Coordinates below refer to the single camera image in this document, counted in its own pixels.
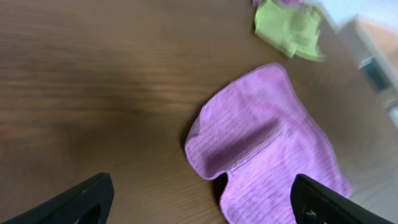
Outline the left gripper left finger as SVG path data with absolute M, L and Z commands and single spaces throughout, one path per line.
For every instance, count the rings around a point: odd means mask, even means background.
M 106 224 L 113 198 L 111 176 L 100 172 L 4 224 Z

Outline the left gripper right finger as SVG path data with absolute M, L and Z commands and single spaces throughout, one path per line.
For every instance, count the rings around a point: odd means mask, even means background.
M 297 224 L 393 224 L 304 174 L 296 175 L 290 202 Z

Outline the purple microfiber cloth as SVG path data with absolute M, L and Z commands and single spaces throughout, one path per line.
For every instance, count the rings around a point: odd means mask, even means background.
M 278 63 L 212 97 L 187 136 L 185 154 L 206 180 L 226 174 L 220 209 L 229 223 L 294 223 L 290 191 L 298 174 L 352 194 L 330 141 Z

